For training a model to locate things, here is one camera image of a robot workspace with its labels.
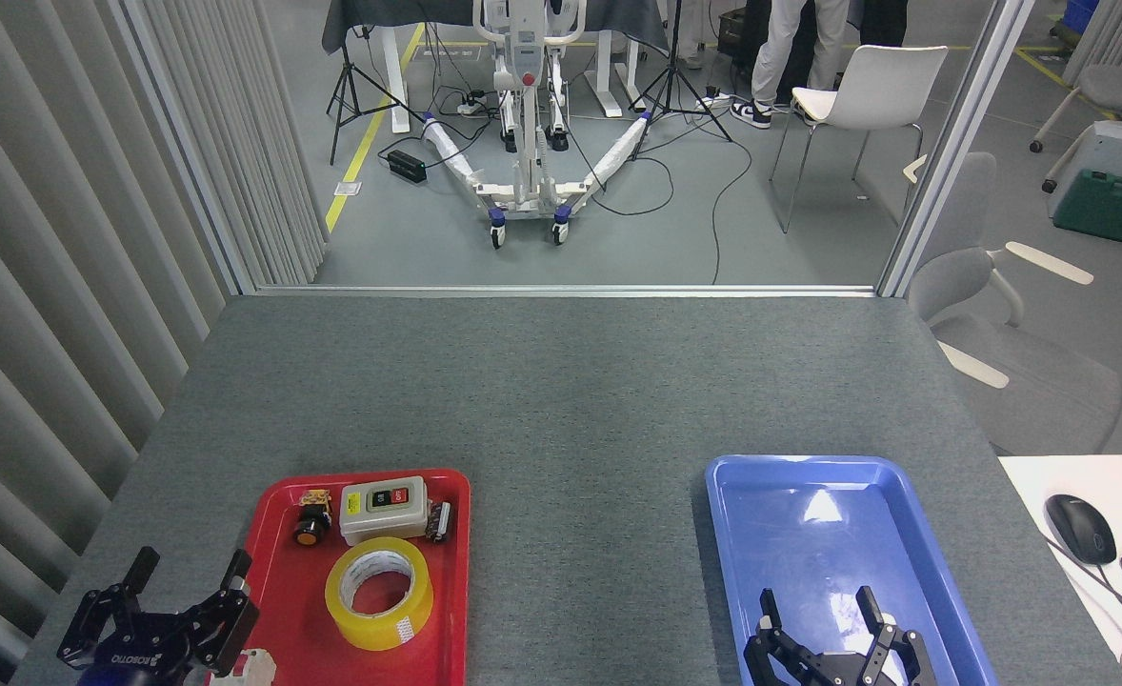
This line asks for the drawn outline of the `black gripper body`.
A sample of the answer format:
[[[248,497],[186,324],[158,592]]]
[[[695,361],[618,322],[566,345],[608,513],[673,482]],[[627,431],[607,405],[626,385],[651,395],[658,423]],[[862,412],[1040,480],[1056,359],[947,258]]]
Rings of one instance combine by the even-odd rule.
[[[92,650],[82,685],[182,685],[196,668],[213,675],[230,668],[228,619],[139,613],[112,624]]]
[[[780,658],[799,685],[859,685],[859,677],[866,665],[861,653],[819,653],[810,659],[800,656]]]

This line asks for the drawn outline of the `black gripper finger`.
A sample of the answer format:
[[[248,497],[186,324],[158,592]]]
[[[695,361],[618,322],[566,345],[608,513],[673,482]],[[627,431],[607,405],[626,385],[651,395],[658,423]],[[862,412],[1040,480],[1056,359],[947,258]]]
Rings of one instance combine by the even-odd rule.
[[[854,595],[859,613],[873,635],[870,653],[857,670],[856,685],[883,685],[883,668],[888,655],[896,652],[909,685],[934,685],[934,673],[925,637],[916,630],[904,630],[889,622],[879,609],[870,586],[863,585]]]
[[[107,589],[88,591],[57,647],[57,658],[73,669],[85,669],[96,664],[95,653],[101,644],[132,643],[140,616],[138,595],[146,589],[159,560],[160,555],[144,546],[122,580]]]
[[[743,650],[752,685],[789,685],[775,673],[782,668],[795,685],[804,685],[809,669],[804,664],[804,646],[784,631],[772,589],[763,589],[758,600],[762,615],[756,634],[749,637]]]
[[[209,673],[231,673],[259,618],[245,586],[251,564],[247,551],[234,551],[220,591],[186,611],[192,660]]]

